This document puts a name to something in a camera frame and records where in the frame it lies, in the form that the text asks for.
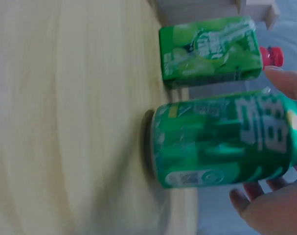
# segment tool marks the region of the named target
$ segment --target green label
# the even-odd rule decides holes
[[[249,17],[160,29],[162,77],[169,88],[257,78],[262,60]]]
[[[166,188],[277,177],[297,164],[297,103],[235,94],[161,106],[153,154]]]

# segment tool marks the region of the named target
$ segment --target green juice box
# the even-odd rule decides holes
[[[254,79],[263,69],[250,17],[163,27],[159,39],[162,78],[170,89]]]

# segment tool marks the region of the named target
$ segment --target red bottle cap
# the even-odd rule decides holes
[[[264,67],[273,65],[281,67],[284,64],[284,55],[280,47],[260,47]]]
[[[284,55],[280,47],[271,47],[273,53],[274,66],[281,67],[284,64]]]

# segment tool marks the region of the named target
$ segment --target table surface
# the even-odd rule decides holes
[[[196,233],[195,189],[140,158],[159,27],[146,0],[0,0],[0,234]]]

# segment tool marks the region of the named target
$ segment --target green soda can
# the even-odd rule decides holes
[[[297,165],[297,102],[241,93],[162,105],[150,126],[150,152],[164,188],[282,176]]]

